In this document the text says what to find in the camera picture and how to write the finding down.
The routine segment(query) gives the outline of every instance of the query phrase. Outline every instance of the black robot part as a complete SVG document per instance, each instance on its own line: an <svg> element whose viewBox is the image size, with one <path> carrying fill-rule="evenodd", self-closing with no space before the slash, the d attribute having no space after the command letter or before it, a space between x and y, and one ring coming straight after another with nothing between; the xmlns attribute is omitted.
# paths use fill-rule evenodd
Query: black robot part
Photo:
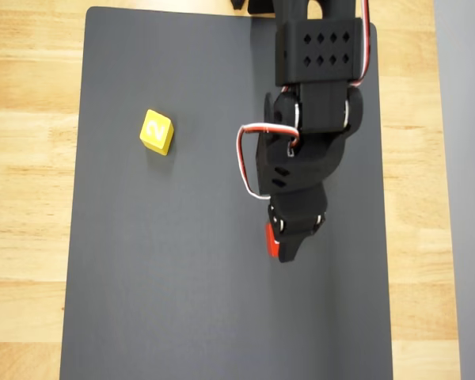
<svg viewBox="0 0 475 380"><path fill-rule="evenodd" d="M324 223L323 180L340 164L345 140L363 117L353 84L362 79L367 47L355 0L318 0L321 20L308 20L308 1L250 0L248 7L251 14L275 13L277 26L275 81L283 91L274 104L266 95L264 121L294 126L297 112L301 135L291 147L288 136L261 133L256 149L259 191L271 196L268 216L281 262L292 261Z"/></svg>

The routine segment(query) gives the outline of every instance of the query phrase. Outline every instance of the gray mat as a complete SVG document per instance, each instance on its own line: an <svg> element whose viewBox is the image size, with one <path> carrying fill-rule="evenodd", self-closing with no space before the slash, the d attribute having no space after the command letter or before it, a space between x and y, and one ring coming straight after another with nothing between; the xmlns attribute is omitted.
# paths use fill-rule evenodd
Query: gray mat
<svg viewBox="0 0 475 380"><path fill-rule="evenodd" d="M392 378L376 50L328 221L280 264L234 149L278 91L274 33L273 20L88 12L62 380ZM148 108L173 120L167 157L139 141Z"/></svg>

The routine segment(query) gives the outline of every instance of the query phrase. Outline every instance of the cable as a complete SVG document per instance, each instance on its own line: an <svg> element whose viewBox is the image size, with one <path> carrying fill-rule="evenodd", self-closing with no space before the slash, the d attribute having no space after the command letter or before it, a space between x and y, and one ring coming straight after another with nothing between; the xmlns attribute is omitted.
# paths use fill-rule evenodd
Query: cable
<svg viewBox="0 0 475 380"><path fill-rule="evenodd" d="M237 151L237 160L239 162L239 171L241 172L241 177L245 183L246 191L254 198L258 200L269 200L271 196L260 196L252 191L250 184L248 182L248 177L246 175L245 160L243 159L243 150L241 148L241 141L245 133L278 133L281 135L290 135L295 138L295 141L299 139L299 131L294 127L289 127L282 124L273 124L273 123L251 123L246 125L241 125L239 132L237 133L236 138L236 151Z"/></svg>
<svg viewBox="0 0 475 380"><path fill-rule="evenodd" d="M368 0L361 0L361 11L363 14L363 69L359 79L351 82L354 87L359 87L363 83L363 79L366 76L367 69L370 66L370 54L371 54L371 23L370 23L370 4Z"/></svg>

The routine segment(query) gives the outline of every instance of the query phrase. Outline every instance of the yellow cube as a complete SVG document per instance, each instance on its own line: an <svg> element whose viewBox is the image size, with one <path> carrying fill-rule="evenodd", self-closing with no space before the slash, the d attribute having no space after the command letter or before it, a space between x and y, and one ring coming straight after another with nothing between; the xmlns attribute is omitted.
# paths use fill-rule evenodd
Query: yellow cube
<svg viewBox="0 0 475 380"><path fill-rule="evenodd" d="M166 156L173 133L173 123L169 118L148 109L139 135L146 148Z"/></svg>

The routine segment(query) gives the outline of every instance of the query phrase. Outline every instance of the wood grain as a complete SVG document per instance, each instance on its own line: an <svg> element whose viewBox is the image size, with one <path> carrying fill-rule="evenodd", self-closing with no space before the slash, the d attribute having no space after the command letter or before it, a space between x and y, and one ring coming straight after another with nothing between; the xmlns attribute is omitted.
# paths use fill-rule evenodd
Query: wood grain
<svg viewBox="0 0 475 380"><path fill-rule="evenodd" d="M245 14L227 0L0 0L0 379L58 378L90 6ZM370 7L378 29L394 375L458 379L433 1L370 0Z"/></svg>

